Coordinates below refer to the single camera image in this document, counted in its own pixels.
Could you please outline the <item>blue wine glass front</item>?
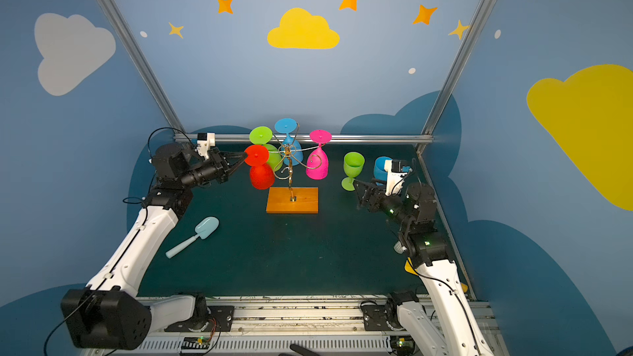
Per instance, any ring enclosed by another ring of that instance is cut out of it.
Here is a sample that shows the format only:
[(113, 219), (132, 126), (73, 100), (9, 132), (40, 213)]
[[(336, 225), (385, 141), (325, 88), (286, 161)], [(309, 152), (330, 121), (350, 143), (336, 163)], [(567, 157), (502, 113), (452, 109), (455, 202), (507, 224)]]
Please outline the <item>blue wine glass front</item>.
[(387, 170), (385, 169), (385, 164), (392, 161), (392, 158), (389, 157), (379, 157), (374, 162), (374, 180), (378, 184), (387, 184)]

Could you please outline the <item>blue wine glass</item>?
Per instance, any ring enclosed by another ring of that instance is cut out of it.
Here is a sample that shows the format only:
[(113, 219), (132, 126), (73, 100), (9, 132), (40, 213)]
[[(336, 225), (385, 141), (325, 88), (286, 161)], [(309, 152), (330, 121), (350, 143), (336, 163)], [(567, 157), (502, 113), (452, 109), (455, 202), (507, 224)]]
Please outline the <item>blue wine glass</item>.
[(374, 162), (374, 180), (378, 184), (387, 184), (387, 170), (385, 169), (385, 164), (392, 161), (392, 158), (389, 157), (379, 157)]
[(298, 166), (303, 161), (302, 146), (297, 140), (298, 129), (298, 122), (291, 118), (284, 118), (275, 123), (275, 131), (285, 135), (282, 143), (285, 164), (292, 163), (293, 166)]

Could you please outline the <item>light green wine glass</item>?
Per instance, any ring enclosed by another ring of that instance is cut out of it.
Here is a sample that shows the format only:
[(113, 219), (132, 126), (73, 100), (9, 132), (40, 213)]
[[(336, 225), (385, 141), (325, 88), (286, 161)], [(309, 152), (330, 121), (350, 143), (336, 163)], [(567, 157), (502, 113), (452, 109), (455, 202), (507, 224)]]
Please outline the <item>light green wine glass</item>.
[(359, 176), (364, 169), (364, 163), (365, 158), (361, 153), (346, 153), (343, 160), (346, 178), (341, 181), (341, 186), (345, 191), (354, 191), (354, 179)]

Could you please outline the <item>red wine glass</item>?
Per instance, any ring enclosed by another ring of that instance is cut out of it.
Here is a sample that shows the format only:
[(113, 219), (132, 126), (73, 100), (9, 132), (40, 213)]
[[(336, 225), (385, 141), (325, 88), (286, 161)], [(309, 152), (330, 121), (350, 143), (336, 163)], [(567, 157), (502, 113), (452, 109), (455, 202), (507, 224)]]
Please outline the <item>red wine glass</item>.
[(269, 150), (263, 145), (252, 145), (246, 149), (245, 163), (251, 168), (249, 172), (252, 185), (260, 191), (270, 189), (275, 183), (275, 175), (268, 164)]

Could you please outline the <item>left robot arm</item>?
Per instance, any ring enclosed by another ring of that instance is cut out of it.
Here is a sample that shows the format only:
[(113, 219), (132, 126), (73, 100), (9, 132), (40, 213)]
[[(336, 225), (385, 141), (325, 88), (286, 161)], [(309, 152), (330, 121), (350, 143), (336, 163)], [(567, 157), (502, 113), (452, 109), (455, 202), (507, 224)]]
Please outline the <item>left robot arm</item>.
[(132, 350), (153, 331), (183, 321), (205, 325), (207, 313), (195, 295), (176, 295), (148, 306), (137, 296), (142, 279), (166, 236), (193, 199), (193, 189), (228, 180), (247, 155), (169, 143), (157, 148), (154, 185), (132, 229), (113, 256), (82, 289), (61, 300), (64, 326), (79, 349)]

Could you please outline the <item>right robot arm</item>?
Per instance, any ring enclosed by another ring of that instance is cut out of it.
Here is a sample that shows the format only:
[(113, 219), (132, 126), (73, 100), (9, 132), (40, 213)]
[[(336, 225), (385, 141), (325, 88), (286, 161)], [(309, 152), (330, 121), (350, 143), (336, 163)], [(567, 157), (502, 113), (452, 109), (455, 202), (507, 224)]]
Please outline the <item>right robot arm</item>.
[(492, 355), (468, 304), (458, 276), (455, 255), (435, 226), (435, 190), (412, 183), (400, 194), (385, 186), (354, 181), (359, 205), (382, 212), (399, 224), (398, 240), (407, 265), (425, 286), (436, 311), (437, 329), (417, 297), (394, 294), (390, 302), (397, 323), (415, 341), (423, 355)]

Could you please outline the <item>magenta wine glass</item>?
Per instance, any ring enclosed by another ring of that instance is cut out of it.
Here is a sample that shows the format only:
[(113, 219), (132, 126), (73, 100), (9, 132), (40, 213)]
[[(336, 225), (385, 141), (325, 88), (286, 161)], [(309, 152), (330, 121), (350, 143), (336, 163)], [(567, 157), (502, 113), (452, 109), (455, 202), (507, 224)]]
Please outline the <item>magenta wine glass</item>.
[(314, 130), (310, 133), (310, 139), (316, 143), (316, 149), (308, 156), (306, 173), (310, 179), (321, 181), (329, 172), (329, 158), (323, 146), (331, 141), (332, 135), (326, 130)]

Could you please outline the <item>wooden rack base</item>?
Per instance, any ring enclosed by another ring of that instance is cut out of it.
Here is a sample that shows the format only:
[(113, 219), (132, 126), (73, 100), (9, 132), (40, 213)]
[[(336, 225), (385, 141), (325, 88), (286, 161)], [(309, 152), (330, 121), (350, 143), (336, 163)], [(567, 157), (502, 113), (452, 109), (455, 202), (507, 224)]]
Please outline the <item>wooden rack base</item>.
[(317, 214), (319, 189), (316, 187), (271, 187), (266, 205), (267, 214)]

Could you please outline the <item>blue wine glass rear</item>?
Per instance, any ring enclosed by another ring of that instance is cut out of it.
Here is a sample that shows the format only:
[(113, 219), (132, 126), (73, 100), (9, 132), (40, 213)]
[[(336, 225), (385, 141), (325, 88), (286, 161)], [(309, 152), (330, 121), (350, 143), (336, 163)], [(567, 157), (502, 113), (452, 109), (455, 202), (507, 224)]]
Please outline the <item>blue wine glass rear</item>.
[(298, 166), (303, 161), (302, 146), (297, 140), (298, 129), (298, 122), (291, 118), (284, 118), (275, 123), (275, 131), (285, 135), (282, 143), (285, 164), (292, 163), (293, 166)]

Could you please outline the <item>light blue spatula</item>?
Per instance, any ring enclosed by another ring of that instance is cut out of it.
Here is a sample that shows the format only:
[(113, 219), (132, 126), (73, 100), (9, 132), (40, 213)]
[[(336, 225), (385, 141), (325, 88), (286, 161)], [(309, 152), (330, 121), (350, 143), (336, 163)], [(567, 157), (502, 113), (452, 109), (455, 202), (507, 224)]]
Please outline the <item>light blue spatula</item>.
[(171, 259), (189, 247), (195, 241), (204, 240), (219, 228), (219, 220), (216, 217), (207, 217), (195, 227), (195, 235), (171, 248), (165, 253), (166, 258)]

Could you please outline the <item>yellow plastic piece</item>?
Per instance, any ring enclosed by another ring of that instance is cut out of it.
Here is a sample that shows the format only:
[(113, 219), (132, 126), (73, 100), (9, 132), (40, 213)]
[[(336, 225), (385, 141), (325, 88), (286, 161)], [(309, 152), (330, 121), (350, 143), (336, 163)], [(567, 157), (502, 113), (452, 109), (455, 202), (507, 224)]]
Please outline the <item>yellow plastic piece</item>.
[(433, 280), (448, 285), (452, 290), (456, 290), (460, 286), (463, 293), (468, 291), (468, 286), (463, 284), (458, 276), (457, 265), (450, 260), (436, 260), (431, 265), (422, 264), (415, 268), (411, 259), (408, 259), (405, 263), (405, 271), (419, 276), (423, 280)]

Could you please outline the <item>aluminium frame rail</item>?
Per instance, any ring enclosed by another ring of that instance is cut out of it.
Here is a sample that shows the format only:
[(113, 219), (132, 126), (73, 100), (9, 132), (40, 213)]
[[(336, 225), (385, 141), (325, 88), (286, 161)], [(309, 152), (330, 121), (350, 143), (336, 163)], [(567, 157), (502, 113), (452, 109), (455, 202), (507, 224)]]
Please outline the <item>aluminium frame rail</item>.
[[(214, 141), (216, 144), (221, 143), (246, 143), (249, 144), (250, 138), (247, 133), (212, 133), (214, 134)], [(184, 143), (189, 138), (191, 141), (197, 140), (198, 133), (188, 133), (186, 136), (182, 134), (175, 134), (173, 139), (175, 142)], [(274, 135), (273, 141), (277, 141), (277, 138), (281, 141), (285, 138), (284, 134)], [(299, 134), (296, 137), (301, 144), (313, 143), (309, 134)], [(434, 141), (432, 135), (426, 134), (333, 134), (329, 143), (335, 144), (431, 144)]]

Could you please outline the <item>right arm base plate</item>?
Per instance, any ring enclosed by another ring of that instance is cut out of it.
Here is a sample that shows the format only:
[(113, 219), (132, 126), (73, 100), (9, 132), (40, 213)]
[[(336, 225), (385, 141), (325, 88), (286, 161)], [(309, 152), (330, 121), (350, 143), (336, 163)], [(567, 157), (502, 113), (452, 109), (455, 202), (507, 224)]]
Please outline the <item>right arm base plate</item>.
[(406, 331), (398, 318), (398, 308), (400, 307), (421, 307), (422, 316), (429, 321), (425, 307), (412, 300), (405, 303), (377, 304), (370, 301), (362, 302), (359, 309), (363, 315), (364, 329), (366, 331)]

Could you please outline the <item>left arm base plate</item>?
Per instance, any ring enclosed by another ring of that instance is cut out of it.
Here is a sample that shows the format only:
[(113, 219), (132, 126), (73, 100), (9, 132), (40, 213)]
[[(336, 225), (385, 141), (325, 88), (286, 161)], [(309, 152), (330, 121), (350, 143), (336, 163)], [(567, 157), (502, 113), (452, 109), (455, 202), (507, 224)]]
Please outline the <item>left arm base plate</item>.
[(230, 305), (211, 305), (205, 309), (198, 308), (193, 317), (171, 324), (164, 331), (178, 333), (229, 332), (232, 329), (234, 313), (235, 307)]

